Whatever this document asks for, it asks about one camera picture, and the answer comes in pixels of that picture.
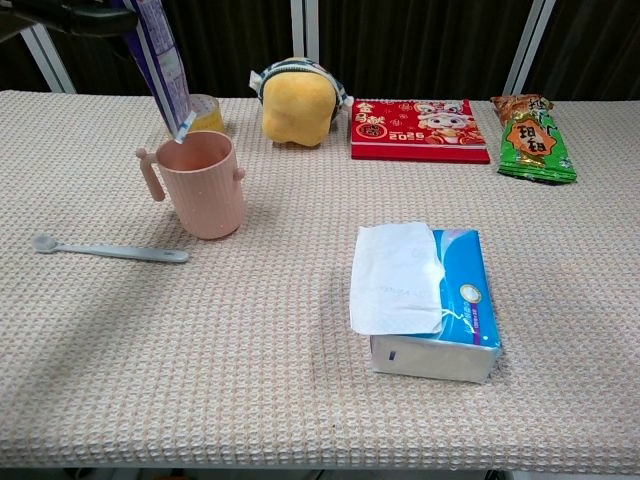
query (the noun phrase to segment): spoon handle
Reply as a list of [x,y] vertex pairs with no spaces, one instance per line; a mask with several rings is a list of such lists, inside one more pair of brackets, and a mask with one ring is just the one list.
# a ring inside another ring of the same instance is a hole
[[162,248],[120,247],[111,245],[58,245],[56,250],[88,253],[90,255],[101,255],[103,257],[149,260],[152,262],[184,263],[189,260],[189,254],[187,252],[182,250],[165,250]]

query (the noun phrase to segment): green snack package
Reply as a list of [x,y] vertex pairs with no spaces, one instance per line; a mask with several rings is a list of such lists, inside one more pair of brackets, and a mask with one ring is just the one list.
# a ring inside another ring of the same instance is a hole
[[537,182],[576,180],[567,148],[549,115],[551,102],[540,95],[493,97],[505,127],[498,172]]

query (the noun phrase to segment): red book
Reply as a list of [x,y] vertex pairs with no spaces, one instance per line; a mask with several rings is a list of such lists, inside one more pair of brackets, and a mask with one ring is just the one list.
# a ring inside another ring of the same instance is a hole
[[356,100],[351,158],[489,163],[469,100]]

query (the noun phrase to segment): yellow plush toy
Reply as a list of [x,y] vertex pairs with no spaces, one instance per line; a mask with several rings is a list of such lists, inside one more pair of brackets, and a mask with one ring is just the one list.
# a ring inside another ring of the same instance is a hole
[[274,63],[251,72],[249,86],[262,102],[262,129],[276,143],[307,147],[322,143],[342,105],[351,105],[344,87],[308,58]]

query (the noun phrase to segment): plastic spoon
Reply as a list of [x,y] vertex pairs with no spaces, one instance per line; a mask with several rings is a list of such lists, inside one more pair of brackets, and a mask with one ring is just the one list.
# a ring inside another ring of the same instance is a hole
[[164,250],[161,248],[118,247],[113,245],[65,245],[44,233],[31,240],[38,253],[75,252],[101,255],[103,257],[149,260],[152,262],[184,263],[189,254],[182,250]]

